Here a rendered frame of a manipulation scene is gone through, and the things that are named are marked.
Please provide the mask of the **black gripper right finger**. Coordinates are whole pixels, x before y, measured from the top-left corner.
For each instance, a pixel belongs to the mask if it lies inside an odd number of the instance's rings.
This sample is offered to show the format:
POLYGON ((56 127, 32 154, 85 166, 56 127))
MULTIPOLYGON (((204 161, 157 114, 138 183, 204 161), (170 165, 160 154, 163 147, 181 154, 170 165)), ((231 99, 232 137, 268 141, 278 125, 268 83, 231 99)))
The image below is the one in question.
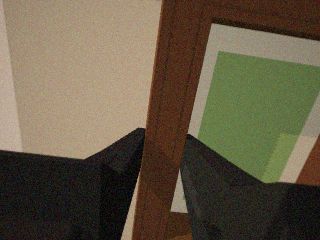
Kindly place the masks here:
POLYGON ((320 186, 264 183, 187 134, 180 174, 193 240, 278 240, 320 225, 320 186))

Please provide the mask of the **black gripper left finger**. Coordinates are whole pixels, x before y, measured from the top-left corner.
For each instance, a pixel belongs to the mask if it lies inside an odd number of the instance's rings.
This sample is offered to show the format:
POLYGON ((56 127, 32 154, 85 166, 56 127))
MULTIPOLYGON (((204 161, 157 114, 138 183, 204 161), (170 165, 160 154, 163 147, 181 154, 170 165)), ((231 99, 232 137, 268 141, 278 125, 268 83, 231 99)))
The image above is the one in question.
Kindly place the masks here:
POLYGON ((0 150, 0 216, 72 223, 81 240, 121 240, 145 131, 85 159, 0 150))

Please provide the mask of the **brown wooden picture frame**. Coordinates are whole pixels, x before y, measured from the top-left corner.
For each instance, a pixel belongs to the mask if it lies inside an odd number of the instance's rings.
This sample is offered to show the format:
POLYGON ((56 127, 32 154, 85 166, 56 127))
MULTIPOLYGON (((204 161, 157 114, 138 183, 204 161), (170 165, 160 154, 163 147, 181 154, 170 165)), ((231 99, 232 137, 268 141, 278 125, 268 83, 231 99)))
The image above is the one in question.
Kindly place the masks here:
POLYGON ((187 134, 264 183, 320 186, 320 0, 162 0, 131 240, 193 240, 187 134))

